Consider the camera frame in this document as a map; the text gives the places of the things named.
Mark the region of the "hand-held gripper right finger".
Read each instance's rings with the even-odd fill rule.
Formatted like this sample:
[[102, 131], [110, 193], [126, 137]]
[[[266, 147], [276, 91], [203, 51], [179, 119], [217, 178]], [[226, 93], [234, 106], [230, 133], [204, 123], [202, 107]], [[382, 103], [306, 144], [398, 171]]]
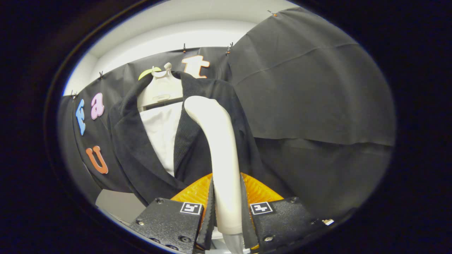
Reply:
[[254, 177], [241, 174], [244, 246], [252, 254], [285, 254], [326, 231], [298, 197], [283, 198]]

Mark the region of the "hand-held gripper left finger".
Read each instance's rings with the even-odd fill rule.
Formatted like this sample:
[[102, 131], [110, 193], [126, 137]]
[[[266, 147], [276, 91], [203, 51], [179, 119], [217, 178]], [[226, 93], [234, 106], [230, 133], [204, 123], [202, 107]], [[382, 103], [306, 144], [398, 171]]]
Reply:
[[156, 198], [130, 228], [161, 246], [203, 254], [210, 249], [214, 224], [213, 176], [208, 174], [170, 199]]

